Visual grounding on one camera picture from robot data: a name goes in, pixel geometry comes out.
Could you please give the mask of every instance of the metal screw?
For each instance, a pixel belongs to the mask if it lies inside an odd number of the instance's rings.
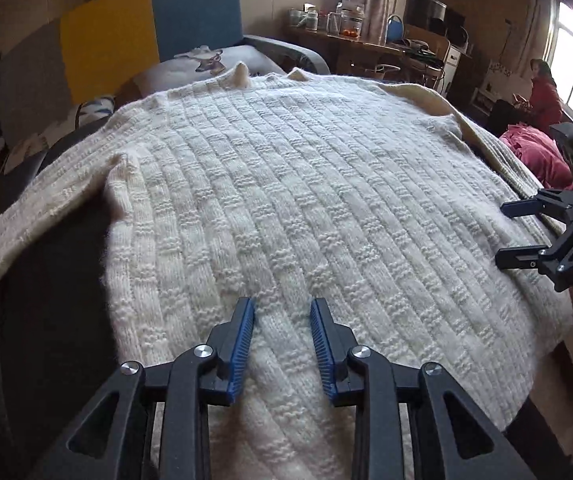
[[[354,346],[351,349],[351,353],[353,355],[355,355],[355,357],[359,357],[360,359],[364,359],[366,357],[369,357],[369,355],[371,355],[371,348],[369,348],[368,346],[364,346],[364,345],[358,345],[358,346]]]
[[[127,361],[126,363],[122,363],[120,373],[122,375],[135,375],[139,369],[140,365],[138,363],[135,361]]]
[[[438,375],[442,373],[442,367],[438,363],[428,363],[424,367],[427,375]]]
[[[195,357],[209,357],[213,353],[213,349],[209,345],[198,345],[193,349]]]

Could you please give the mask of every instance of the glass jar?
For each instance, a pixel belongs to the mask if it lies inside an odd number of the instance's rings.
[[[289,25],[297,27],[305,16],[303,10],[291,9],[289,10]]]
[[[327,15],[327,33],[333,36],[340,34],[340,25],[342,19],[337,12],[330,12]]]
[[[342,11],[342,25],[340,26],[340,34],[348,38],[358,39],[360,31],[362,30],[362,19],[364,14],[360,12],[352,12],[350,10]]]
[[[327,12],[318,12],[318,30],[326,30]]]
[[[307,12],[307,30],[315,32],[318,30],[318,11],[311,7]]]

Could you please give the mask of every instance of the yellow panel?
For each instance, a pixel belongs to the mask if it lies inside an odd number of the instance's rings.
[[[115,92],[160,62],[151,0],[95,0],[65,14],[60,44],[74,103]]]

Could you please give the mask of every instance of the blue chair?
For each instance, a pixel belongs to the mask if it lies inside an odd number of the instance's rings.
[[[275,61],[286,56],[308,72],[329,73],[324,59],[313,50],[244,35],[240,0],[152,0],[152,4],[160,61],[201,45],[216,49],[250,44]]]

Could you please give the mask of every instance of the wooden desk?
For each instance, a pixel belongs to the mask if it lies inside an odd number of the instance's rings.
[[[336,63],[336,74],[355,75],[352,70],[354,64],[365,64],[375,66],[377,59],[383,55],[394,56],[397,64],[401,68],[415,70],[423,73],[427,79],[426,86],[433,88],[438,81],[441,71],[426,63],[411,59],[406,54],[412,49],[402,45],[380,45],[369,43],[359,38],[349,38],[347,36],[334,36],[324,31],[314,32],[300,27],[286,27],[285,34],[297,40],[300,38],[310,38],[312,40],[324,41],[333,44],[337,48],[338,58]]]

